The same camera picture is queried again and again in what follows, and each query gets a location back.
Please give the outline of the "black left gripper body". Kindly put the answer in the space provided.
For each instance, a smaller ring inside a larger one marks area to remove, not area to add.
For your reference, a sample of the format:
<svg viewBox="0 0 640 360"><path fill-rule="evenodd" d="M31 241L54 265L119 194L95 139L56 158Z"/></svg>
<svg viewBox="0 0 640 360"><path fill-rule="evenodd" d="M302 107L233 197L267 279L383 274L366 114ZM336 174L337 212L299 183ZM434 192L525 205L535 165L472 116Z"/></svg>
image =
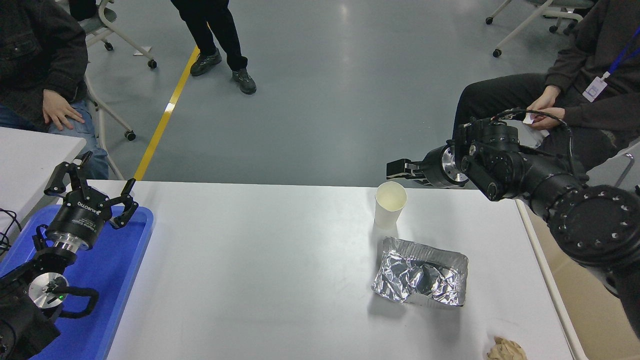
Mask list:
<svg viewBox="0 0 640 360"><path fill-rule="evenodd" d="M71 243L83 250L93 249L105 222L112 218L111 209L100 206L107 200L108 197L100 191L90 191L89 194L68 192L46 228L46 239L55 243Z"/></svg>

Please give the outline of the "person's left hand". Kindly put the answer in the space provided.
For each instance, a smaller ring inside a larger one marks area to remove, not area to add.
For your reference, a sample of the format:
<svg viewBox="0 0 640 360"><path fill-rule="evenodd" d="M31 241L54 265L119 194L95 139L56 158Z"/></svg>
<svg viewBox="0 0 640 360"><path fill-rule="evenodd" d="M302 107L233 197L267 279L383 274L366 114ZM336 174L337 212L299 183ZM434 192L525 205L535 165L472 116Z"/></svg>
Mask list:
<svg viewBox="0 0 640 360"><path fill-rule="evenodd" d="M542 109L540 114L533 116L532 123L528 126L538 131L551 130L560 125L561 120L565 117L565 113L566 110L560 107Z"/></svg>
<svg viewBox="0 0 640 360"><path fill-rule="evenodd" d="M74 125L71 120L80 124L85 123L82 115L73 109L63 96L50 89L43 90L42 114L45 124L54 125L59 131L73 130Z"/></svg>

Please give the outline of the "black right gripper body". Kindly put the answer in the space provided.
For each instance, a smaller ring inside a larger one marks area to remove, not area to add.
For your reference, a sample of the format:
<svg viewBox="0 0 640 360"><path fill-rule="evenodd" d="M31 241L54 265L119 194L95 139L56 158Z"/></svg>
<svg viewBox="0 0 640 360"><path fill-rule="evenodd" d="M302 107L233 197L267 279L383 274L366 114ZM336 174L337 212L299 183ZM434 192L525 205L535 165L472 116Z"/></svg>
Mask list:
<svg viewBox="0 0 640 360"><path fill-rule="evenodd" d="M427 153L422 161L422 173L430 186L446 189L453 186L451 147L443 145Z"/></svg>

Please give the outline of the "person's right hand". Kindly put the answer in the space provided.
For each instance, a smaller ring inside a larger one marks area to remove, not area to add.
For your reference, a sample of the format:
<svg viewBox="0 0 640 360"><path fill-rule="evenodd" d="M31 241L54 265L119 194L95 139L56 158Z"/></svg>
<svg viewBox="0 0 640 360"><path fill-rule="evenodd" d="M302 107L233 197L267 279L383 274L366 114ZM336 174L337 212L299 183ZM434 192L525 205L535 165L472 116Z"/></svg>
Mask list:
<svg viewBox="0 0 640 360"><path fill-rule="evenodd" d="M554 107L561 89L556 85L547 85L542 94L526 109L530 111L541 111L548 113Z"/></svg>

